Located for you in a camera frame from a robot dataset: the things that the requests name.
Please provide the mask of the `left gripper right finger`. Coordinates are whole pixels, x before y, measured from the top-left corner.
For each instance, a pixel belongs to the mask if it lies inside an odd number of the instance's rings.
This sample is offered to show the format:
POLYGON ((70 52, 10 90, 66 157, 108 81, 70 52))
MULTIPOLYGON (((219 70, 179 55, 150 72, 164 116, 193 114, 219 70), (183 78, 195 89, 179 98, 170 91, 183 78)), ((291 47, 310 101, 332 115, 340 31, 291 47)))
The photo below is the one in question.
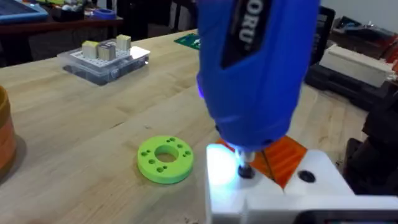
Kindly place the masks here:
POLYGON ((284 136, 264 150, 268 171, 292 195, 353 195, 328 155, 284 136))

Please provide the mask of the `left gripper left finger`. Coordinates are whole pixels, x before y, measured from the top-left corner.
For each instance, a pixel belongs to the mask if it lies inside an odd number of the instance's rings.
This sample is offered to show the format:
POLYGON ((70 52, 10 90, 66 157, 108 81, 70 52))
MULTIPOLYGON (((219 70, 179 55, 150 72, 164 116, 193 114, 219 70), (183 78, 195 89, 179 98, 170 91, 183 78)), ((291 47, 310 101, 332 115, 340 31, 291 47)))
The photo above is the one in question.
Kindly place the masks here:
POLYGON ((240 177, 236 156, 222 144, 206 147, 206 183, 207 223, 279 222, 269 205, 282 188, 257 170, 251 179, 240 177))

